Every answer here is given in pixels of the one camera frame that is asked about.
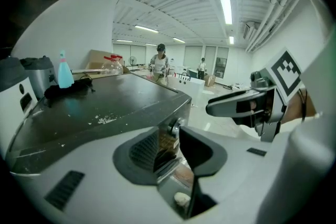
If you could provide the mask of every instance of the black cloth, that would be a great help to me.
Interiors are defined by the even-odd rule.
[[[198,73],[197,73],[197,78],[204,80],[204,71],[199,70]]]
[[[44,96],[47,99],[54,99],[54,98],[60,97],[65,94],[70,94],[70,93],[77,92],[82,89],[91,88],[91,87],[92,87],[92,79],[85,78],[85,79],[75,80],[75,82],[70,87],[65,88],[65,89],[61,89],[59,85],[50,86],[44,92]]]

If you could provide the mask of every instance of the gray countertop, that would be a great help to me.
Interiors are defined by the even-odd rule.
[[[190,101],[182,92],[134,74],[93,79],[85,88],[42,99],[16,134],[6,161],[12,172],[39,173],[78,145],[149,126],[158,126]]]

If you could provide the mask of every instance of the plastic bottle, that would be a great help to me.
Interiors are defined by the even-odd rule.
[[[60,88],[68,88],[70,87],[74,81],[71,70],[68,66],[67,60],[65,59],[65,51],[62,50],[60,52],[61,63],[58,67],[58,85]]]
[[[118,62],[118,57],[116,55],[112,55],[112,59],[105,62],[101,66],[101,69],[104,70],[102,74],[107,75],[121,75],[124,73],[122,65]]]

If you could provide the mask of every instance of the air conditioner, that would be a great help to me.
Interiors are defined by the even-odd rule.
[[[253,35],[255,34],[255,32],[257,31],[258,27],[259,27],[259,23],[256,22],[247,22],[244,28],[244,33],[243,33],[243,38],[245,40],[251,40],[251,38],[253,37]]]

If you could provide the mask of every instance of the woman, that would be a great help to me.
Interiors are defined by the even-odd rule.
[[[201,59],[201,62],[198,65],[197,71],[198,71],[197,78],[204,80],[204,72],[206,71],[205,58],[204,57]]]
[[[166,47],[164,44],[159,44],[156,50],[158,53],[151,59],[151,65],[154,65],[154,75],[152,80],[158,84],[166,85],[164,77],[167,74],[167,70],[169,68],[169,60],[165,54]]]

